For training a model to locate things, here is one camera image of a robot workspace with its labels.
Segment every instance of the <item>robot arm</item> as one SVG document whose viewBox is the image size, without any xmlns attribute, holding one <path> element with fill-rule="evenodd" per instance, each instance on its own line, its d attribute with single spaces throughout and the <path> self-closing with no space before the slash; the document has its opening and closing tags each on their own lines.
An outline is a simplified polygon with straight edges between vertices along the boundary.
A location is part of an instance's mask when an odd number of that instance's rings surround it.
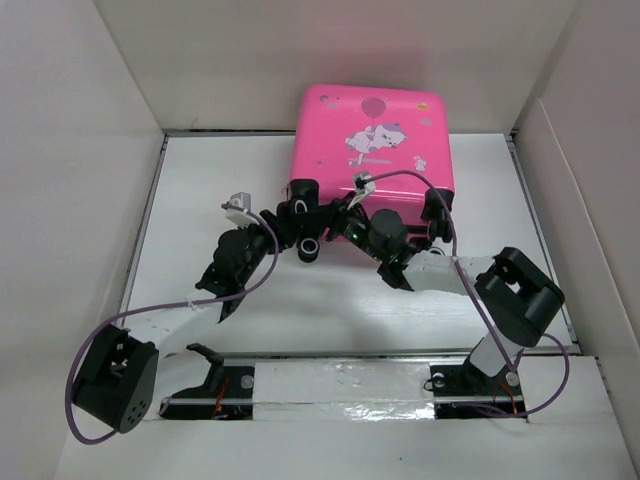
<svg viewBox="0 0 640 480">
<path fill-rule="evenodd" d="M 380 262 L 378 274 L 392 288 L 466 295 L 457 260 L 465 280 L 475 282 L 473 288 L 498 327 L 495 335 L 509 358 L 538 343 L 564 302 L 562 292 L 517 249 L 505 248 L 494 258 L 454 259 L 426 251 L 431 245 L 428 238 L 409 239 L 409 228 L 394 211 L 379 210 L 369 219 L 359 202 L 373 191 L 370 186 L 328 205 L 319 205 L 318 184 L 313 180 L 293 181 L 289 189 L 289 200 L 278 205 L 276 214 L 260 212 L 260 224 L 246 213 L 249 196 L 234 195 L 230 204 L 239 212 L 228 211 L 227 217 L 239 228 L 219 238 L 213 262 L 196 284 L 200 293 L 213 295 L 220 303 L 203 311 L 195 306 L 200 300 L 196 299 L 192 308 L 163 311 L 130 330 L 104 328 L 73 381 L 73 403 L 121 433 L 133 429 L 151 405 L 158 361 L 185 348 L 213 353 L 194 342 L 239 307 L 245 285 L 262 260 L 296 246 L 302 261 L 313 262 L 323 235 L 327 241 L 342 236 Z M 212 355 L 206 356 L 212 364 L 208 378 L 219 379 L 215 369 L 222 364 L 217 357 L 214 361 Z M 481 391 L 502 378 L 506 365 L 494 336 L 487 335 L 448 384 L 459 385 L 462 394 Z M 219 385 L 208 388 L 215 391 Z"/>
</svg>

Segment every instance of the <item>cartoon cat illustration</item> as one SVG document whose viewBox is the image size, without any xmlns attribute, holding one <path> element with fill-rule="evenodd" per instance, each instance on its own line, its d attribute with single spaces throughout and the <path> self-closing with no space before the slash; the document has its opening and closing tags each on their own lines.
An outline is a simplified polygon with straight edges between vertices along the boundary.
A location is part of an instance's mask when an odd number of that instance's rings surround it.
<svg viewBox="0 0 640 480">
<path fill-rule="evenodd" d="M 354 133 L 345 139 L 347 148 L 355 150 L 358 155 L 357 165 L 362 165 L 366 153 L 372 153 L 381 148 L 396 148 L 407 139 L 398 123 L 383 123 L 377 127 L 367 127 L 362 132 Z"/>
</svg>

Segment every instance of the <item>wire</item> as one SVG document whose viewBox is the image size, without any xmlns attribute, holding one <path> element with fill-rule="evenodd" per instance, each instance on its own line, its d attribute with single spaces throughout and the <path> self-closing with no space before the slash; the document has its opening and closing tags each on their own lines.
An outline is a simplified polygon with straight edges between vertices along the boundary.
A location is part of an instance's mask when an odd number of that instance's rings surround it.
<svg viewBox="0 0 640 480">
<path fill-rule="evenodd" d="M 271 235 L 271 238 L 273 239 L 274 249 L 273 249 L 273 261 L 271 262 L 271 265 L 269 266 L 269 269 L 264 274 L 264 276 L 260 280 L 258 280 L 258 282 L 256 282 L 255 285 L 253 285 L 250 288 L 244 290 L 243 292 L 239 292 L 239 293 L 236 293 L 234 295 L 228 295 L 226 297 L 210 298 L 210 299 L 205 299 L 205 300 L 194 300 L 194 301 L 191 301 L 191 302 L 186 302 L 185 301 L 185 302 L 162 303 L 162 304 L 159 304 L 159 305 L 150 305 L 150 306 L 147 306 L 147 307 L 141 307 L 141 308 L 136 308 L 134 310 L 120 312 L 120 313 L 117 313 L 117 314 L 113 315 L 112 317 L 109 317 L 106 320 L 102 321 L 89 334 L 89 336 L 84 340 L 84 342 L 82 342 L 82 345 L 80 345 L 80 348 L 78 349 L 78 353 L 76 353 L 75 357 L 73 358 L 73 361 L 71 362 L 71 368 L 69 369 L 69 374 L 67 375 L 67 382 L 65 384 L 65 390 L 64 390 L 64 412 L 65 412 L 65 416 L 67 418 L 67 424 L 69 425 L 69 430 L 71 430 L 71 433 L 73 434 L 73 436 L 80 443 L 83 443 L 84 445 L 97 445 L 99 443 L 104 442 L 105 440 L 108 440 L 109 438 L 111 438 L 112 436 L 114 436 L 116 434 L 116 430 L 113 430 L 113 431 L 107 433 L 106 435 L 103 435 L 102 437 L 87 438 L 80 432 L 80 429 L 78 428 L 78 424 L 76 423 L 76 420 L 75 420 L 75 418 L 73 416 L 73 407 L 72 407 L 73 381 L 74 381 L 75 376 L 76 376 L 76 374 L 78 372 L 78 367 L 80 366 L 80 362 L 81 362 L 85 352 L 87 351 L 87 349 L 91 345 L 91 342 L 93 342 L 93 340 L 98 336 L 98 334 L 100 332 L 102 332 L 102 330 L 104 330 L 107 326 L 111 325 L 113 322 L 115 322 L 117 320 L 120 320 L 120 319 L 125 318 L 125 317 L 130 317 L 130 316 L 133 316 L 133 315 L 139 315 L 141 313 L 154 312 L 154 311 L 157 311 L 157 310 L 168 310 L 168 309 L 174 309 L 174 308 L 185 308 L 185 307 L 191 308 L 192 305 L 212 305 L 214 303 L 221 303 L 221 302 L 228 302 L 228 301 L 231 301 L 231 300 L 238 300 L 238 299 L 243 298 L 246 295 L 256 291 L 258 288 L 260 288 L 262 286 L 262 284 L 264 284 L 264 282 L 266 282 L 267 279 L 273 273 L 273 270 L 276 268 L 276 263 L 278 262 L 278 252 L 280 251 L 280 245 L 278 244 L 278 237 L 276 236 L 276 234 L 273 231 L 273 229 L 267 224 L 267 222 L 265 222 L 261 217 L 259 217 L 258 215 L 256 215 L 253 212 L 250 212 L 248 210 L 245 211 L 244 209 L 242 209 L 240 207 L 236 207 L 235 205 L 230 205 L 228 203 L 223 204 L 222 208 L 225 209 L 225 210 L 226 209 L 231 209 L 231 210 L 238 210 L 240 212 L 246 213 L 249 217 L 251 217 L 253 220 L 258 222 L 269 233 L 269 235 Z M 166 410 L 166 407 L 168 407 L 168 404 L 169 404 L 169 399 L 167 399 L 167 401 L 165 403 L 166 406 L 165 406 L 164 410 Z"/>
<path fill-rule="evenodd" d="M 229 379 L 228 378 L 222 384 L 222 390 L 220 391 L 220 394 L 216 397 L 216 406 L 213 409 L 213 416 L 214 417 L 216 416 L 216 414 L 220 410 L 220 402 L 222 401 L 222 398 L 224 397 L 224 392 L 227 391 L 227 385 L 229 385 Z"/>
<path fill-rule="evenodd" d="M 509 398 L 511 399 L 511 407 L 513 408 L 513 413 L 518 413 L 518 408 L 516 407 L 516 401 L 513 398 L 513 393 L 511 392 L 511 389 L 507 387 L 502 380 L 500 380 L 498 384 L 502 387 L 502 389 L 505 392 L 507 392 L 507 395 L 509 395 Z"/>
<path fill-rule="evenodd" d="M 500 354 L 502 355 L 502 358 L 504 359 L 507 367 L 512 372 L 515 372 L 518 368 L 518 363 L 520 361 L 520 358 L 519 357 L 516 358 L 515 362 L 511 361 L 511 358 L 509 357 L 509 354 L 505 350 L 504 345 L 502 344 L 502 341 L 500 341 L 498 332 L 493 327 L 491 320 L 489 320 L 489 317 L 487 317 L 487 314 L 482 309 L 482 305 L 480 305 L 480 301 L 475 295 L 474 288 L 469 283 L 469 280 L 467 280 L 467 277 L 464 273 L 464 269 L 460 265 L 460 262 L 458 260 L 458 235 L 456 234 L 456 229 L 453 224 L 453 217 L 451 216 L 451 210 L 449 210 L 449 207 L 447 206 L 447 202 L 442 197 L 442 194 L 440 194 L 440 192 L 433 185 L 433 183 L 431 183 L 429 180 L 427 180 L 425 177 L 423 177 L 419 173 L 413 172 L 411 170 L 396 170 L 394 172 L 382 173 L 380 175 L 376 175 L 374 177 L 365 179 L 365 183 L 374 182 L 376 180 L 382 180 L 383 178 L 393 177 L 396 175 L 411 175 L 412 177 L 416 177 L 420 179 L 423 183 L 425 183 L 431 189 L 431 191 L 433 191 L 434 195 L 442 205 L 442 209 L 444 210 L 445 217 L 447 219 L 447 222 L 449 222 L 449 227 L 451 228 L 451 239 L 452 239 L 451 253 L 452 253 L 452 256 L 454 257 L 453 265 L 456 268 L 458 276 L 460 277 L 460 281 L 462 282 L 462 285 L 465 291 L 467 292 L 467 295 L 469 296 L 469 298 L 471 298 L 471 302 L 473 303 L 473 306 L 480 314 L 480 318 L 482 318 L 482 321 L 487 327 L 487 330 L 489 330 L 489 333 L 491 334 L 493 341 L 498 347 L 498 350 L 500 351 Z"/>
<path fill-rule="evenodd" d="M 567 349 L 564 348 L 564 345 L 562 345 L 562 342 L 558 340 L 556 337 L 554 337 L 553 335 L 550 335 L 548 333 L 543 333 L 542 335 L 551 339 L 553 342 L 555 342 L 556 345 L 558 345 L 558 348 L 562 352 L 562 356 L 564 358 L 564 376 L 562 377 L 562 382 L 560 382 L 560 386 L 554 392 L 554 394 L 549 397 L 548 400 L 541 403 L 537 407 L 532 408 L 531 410 L 527 410 L 519 413 L 505 413 L 497 407 L 492 407 L 491 405 L 486 405 L 484 403 L 477 403 L 477 402 L 456 402 L 456 403 L 452 403 L 451 406 L 454 408 L 455 407 L 473 407 L 477 410 L 482 411 L 486 416 L 491 418 L 522 418 L 522 417 L 526 417 L 528 415 L 537 413 L 540 410 L 547 408 L 553 402 L 555 402 L 556 399 L 562 394 L 565 387 L 567 386 L 567 383 L 569 382 L 569 373 L 571 371 L 571 364 L 569 362 L 569 352 L 567 352 Z"/>
</svg>

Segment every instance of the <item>black joint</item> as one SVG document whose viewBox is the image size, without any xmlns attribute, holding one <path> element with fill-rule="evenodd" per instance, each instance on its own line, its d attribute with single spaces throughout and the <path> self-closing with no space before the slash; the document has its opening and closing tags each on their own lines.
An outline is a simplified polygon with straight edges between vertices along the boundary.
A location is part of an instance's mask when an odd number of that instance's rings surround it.
<svg viewBox="0 0 640 480">
<path fill-rule="evenodd" d="M 261 225 L 251 224 L 247 228 L 223 233 L 218 239 L 218 248 L 213 252 L 213 263 L 196 283 L 196 288 L 218 297 L 243 292 L 270 249 L 273 250 L 273 239 Z M 219 321 L 231 315 L 242 300 L 224 302 Z"/>
<path fill-rule="evenodd" d="M 131 431 L 151 406 L 158 350 L 113 325 L 91 343 L 73 382 L 72 401 L 120 433 Z"/>
<path fill-rule="evenodd" d="M 289 183 L 289 195 L 292 200 L 301 199 L 308 209 L 318 206 L 320 185 L 316 180 L 297 179 Z"/>
<path fill-rule="evenodd" d="M 453 192 L 443 188 L 438 188 L 437 191 L 443 198 L 446 208 L 451 212 L 453 209 Z M 429 189 L 424 196 L 424 208 L 420 218 L 425 222 L 429 222 L 429 237 L 431 240 L 441 238 L 444 243 L 449 243 L 453 239 L 453 229 L 445 207 L 432 189 Z"/>
<path fill-rule="evenodd" d="M 407 265 L 403 262 L 391 262 L 389 264 L 382 263 L 378 267 L 378 275 L 380 275 L 384 283 L 389 285 L 391 288 L 412 292 L 413 289 L 402 273 L 405 268 L 407 268 Z"/>
<path fill-rule="evenodd" d="M 224 357 L 222 355 L 200 343 L 191 343 L 187 345 L 187 350 L 202 355 L 212 365 L 224 363 Z"/>
<path fill-rule="evenodd" d="M 262 210 L 260 212 L 260 216 L 276 234 L 276 237 L 278 239 L 278 245 L 280 247 L 278 250 L 278 253 L 281 253 L 283 250 L 291 248 L 295 244 L 297 227 L 290 220 L 288 215 L 276 216 L 273 213 L 271 213 L 269 210 Z M 273 253 L 274 253 L 274 245 L 272 242 L 271 247 L 269 248 L 269 254 L 273 255 Z"/>
<path fill-rule="evenodd" d="M 320 253 L 320 242 L 313 237 L 300 237 L 297 243 L 298 258 L 304 263 L 313 263 Z"/>
<path fill-rule="evenodd" d="M 478 276 L 476 291 L 505 337 L 534 347 L 562 307 L 564 293 L 517 248 L 504 248 L 494 260 Z"/>
<path fill-rule="evenodd" d="M 413 245 L 416 251 L 418 252 L 421 252 L 423 250 L 429 250 L 433 245 L 431 238 L 428 236 L 413 237 L 409 241 L 411 245 Z"/>
<path fill-rule="evenodd" d="M 407 242 L 409 229 L 393 210 L 378 210 L 371 216 L 367 237 L 372 246 L 385 251 L 398 251 Z"/>
</svg>

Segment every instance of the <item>purple cable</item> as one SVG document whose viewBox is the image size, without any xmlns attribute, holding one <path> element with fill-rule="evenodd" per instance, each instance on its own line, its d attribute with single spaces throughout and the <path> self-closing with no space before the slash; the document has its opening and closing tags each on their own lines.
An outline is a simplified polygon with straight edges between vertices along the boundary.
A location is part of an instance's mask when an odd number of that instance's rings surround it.
<svg viewBox="0 0 640 480">
<path fill-rule="evenodd" d="M 556 399 L 560 396 L 560 394 L 562 394 L 565 387 L 567 386 L 567 383 L 569 382 L 569 372 L 571 370 L 571 364 L 569 362 L 569 352 L 567 352 L 567 349 L 564 348 L 564 345 L 562 345 L 562 342 L 558 340 L 556 337 L 554 337 L 553 335 L 550 335 L 548 333 L 543 333 L 542 335 L 547 338 L 550 338 L 556 343 L 556 345 L 558 345 L 558 348 L 562 352 L 562 356 L 564 358 L 564 376 L 562 377 L 562 382 L 560 382 L 560 386 L 558 387 L 558 389 L 555 391 L 553 395 L 549 397 L 549 399 L 546 402 L 526 412 L 518 412 L 518 413 L 506 413 L 497 407 L 493 407 L 491 405 L 486 405 L 484 403 L 477 403 L 477 402 L 456 402 L 456 403 L 452 403 L 451 405 L 454 408 L 457 406 L 473 407 L 477 410 L 481 410 L 485 415 L 491 418 L 522 418 L 522 417 L 526 417 L 527 415 L 532 415 L 534 413 L 537 413 L 540 410 L 547 408 L 553 402 L 555 402 Z"/>
<path fill-rule="evenodd" d="M 456 271 L 458 272 L 458 276 L 460 277 L 460 281 L 462 282 L 462 285 L 463 285 L 465 291 L 467 292 L 467 295 L 469 295 L 469 298 L 471 298 L 471 302 L 473 303 L 473 306 L 476 308 L 476 310 L 480 314 L 480 317 L 482 318 L 482 321 L 486 325 L 487 330 L 489 330 L 489 333 L 491 334 L 491 337 L 493 338 L 493 341 L 495 342 L 496 346 L 498 347 L 498 350 L 500 350 L 500 354 L 502 355 L 502 358 L 504 359 L 505 363 L 507 364 L 507 367 L 509 367 L 509 370 L 511 370 L 512 372 L 515 372 L 517 370 L 517 368 L 518 368 L 518 363 L 520 361 L 520 358 L 517 357 L 515 363 L 511 361 L 511 358 L 509 358 L 509 354 L 507 353 L 507 351 L 504 348 L 504 345 L 500 341 L 500 337 L 498 337 L 498 332 L 496 332 L 496 329 L 491 324 L 491 320 L 489 320 L 487 315 L 484 313 L 484 310 L 482 309 L 482 306 L 480 305 L 480 301 L 478 300 L 478 298 L 475 295 L 475 291 L 474 291 L 473 286 L 469 283 L 469 280 L 467 280 L 467 277 L 464 274 L 464 270 L 463 270 L 462 266 L 460 265 L 460 263 L 458 261 L 458 258 L 457 258 L 457 256 L 458 256 L 458 235 L 456 234 L 456 229 L 454 228 L 454 225 L 453 225 L 453 217 L 451 216 L 451 211 L 449 210 L 449 207 L 447 206 L 447 202 L 442 197 L 442 195 L 440 194 L 438 189 L 433 185 L 433 183 L 431 183 L 425 177 L 423 177 L 419 173 L 412 172 L 411 170 L 396 170 L 394 172 L 382 173 L 380 175 L 376 175 L 375 177 L 371 177 L 371 178 L 366 179 L 365 183 L 374 182 L 376 180 L 381 180 L 383 178 L 393 177 L 395 175 L 411 175 L 412 177 L 416 177 L 416 178 L 420 179 L 422 182 L 424 182 L 431 189 L 431 191 L 433 191 L 433 193 L 435 194 L 436 198 L 438 199 L 438 201 L 442 205 L 442 209 L 444 210 L 444 213 L 445 213 L 445 216 L 447 218 L 447 221 L 449 222 L 449 226 L 451 227 L 451 239 L 452 239 L 451 253 L 452 253 L 452 256 L 454 257 L 453 265 L 456 267 Z"/>
<path fill-rule="evenodd" d="M 273 243 L 274 243 L 274 249 L 273 249 L 274 254 L 273 254 L 273 261 L 271 262 L 271 266 L 269 267 L 267 272 L 264 274 L 264 276 L 255 285 L 246 289 L 243 292 L 236 293 L 234 295 L 228 295 L 226 297 L 210 298 L 206 300 L 194 300 L 193 302 L 173 302 L 173 303 L 163 303 L 159 305 L 150 305 L 148 307 L 141 307 L 141 308 L 136 308 L 134 310 L 129 310 L 126 312 L 117 313 L 116 315 L 109 317 L 103 322 L 101 322 L 89 334 L 89 336 L 85 339 L 85 341 L 82 342 L 82 345 L 80 345 L 78 353 L 76 353 L 76 356 L 74 357 L 73 362 L 71 363 L 71 368 L 69 369 L 69 375 L 67 376 L 67 383 L 65 385 L 65 390 L 64 390 L 64 413 L 65 413 L 65 416 L 67 417 L 67 424 L 69 425 L 69 430 L 71 430 L 71 433 L 73 434 L 73 436 L 76 437 L 76 439 L 80 443 L 83 443 L 84 445 L 97 445 L 99 443 L 104 442 L 105 440 L 108 440 L 109 438 L 111 438 L 116 434 L 116 430 L 113 430 L 99 438 L 87 438 L 80 432 L 78 428 L 78 424 L 76 423 L 75 418 L 73 417 L 73 408 L 72 408 L 72 401 L 71 401 L 73 380 L 75 379 L 82 357 L 84 356 L 85 352 L 89 348 L 89 345 L 91 345 L 91 342 L 93 342 L 94 338 L 96 338 L 96 336 L 102 330 L 104 330 L 108 325 L 111 325 L 116 320 L 120 320 L 121 318 L 125 318 L 125 317 L 130 317 L 132 315 L 139 315 L 141 313 L 153 312 L 156 310 L 184 308 L 184 307 L 191 307 L 192 305 L 211 305 L 214 303 L 237 300 L 239 298 L 243 298 L 244 296 L 248 295 L 251 292 L 256 291 L 258 288 L 260 288 L 260 286 L 262 286 L 262 284 L 264 284 L 264 282 L 267 281 L 269 276 L 271 276 L 271 274 L 273 273 L 273 270 L 276 268 L 276 263 L 278 262 L 278 252 L 280 250 L 280 245 L 278 244 L 278 237 L 276 236 L 275 232 L 262 218 L 260 218 L 258 215 L 252 212 L 245 211 L 242 208 L 236 207 L 234 205 L 229 205 L 229 204 L 222 205 L 222 208 L 225 210 L 230 208 L 232 210 L 238 210 L 240 212 L 246 213 L 252 219 L 257 221 L 260 225 L 262 225 L 262 227 L 269 233 L 269 235 L 271 235 L 271 238 L 273 239 Z"/>
</svg>

